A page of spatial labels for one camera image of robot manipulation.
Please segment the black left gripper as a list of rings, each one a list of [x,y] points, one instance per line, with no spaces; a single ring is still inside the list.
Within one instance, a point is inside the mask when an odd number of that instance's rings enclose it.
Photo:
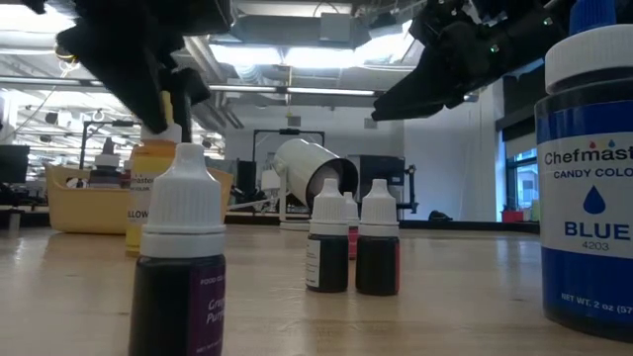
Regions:
[[[77,59],[153,133],[167,130],[160,73],[186,37],[224,34],[231,0],[85,0],[73,3],[74,26],[56,35],[56,54]],[[193,68],[171,76],[174,122],[192,141],[192,107],[211,97]]]

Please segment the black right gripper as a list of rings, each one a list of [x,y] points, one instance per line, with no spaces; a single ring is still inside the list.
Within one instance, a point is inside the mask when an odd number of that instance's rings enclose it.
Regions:
[[[430,0],[411,36],[423,45],[415,69],[378,97],[376,122],[428,118],[519,67],[519,3]]]

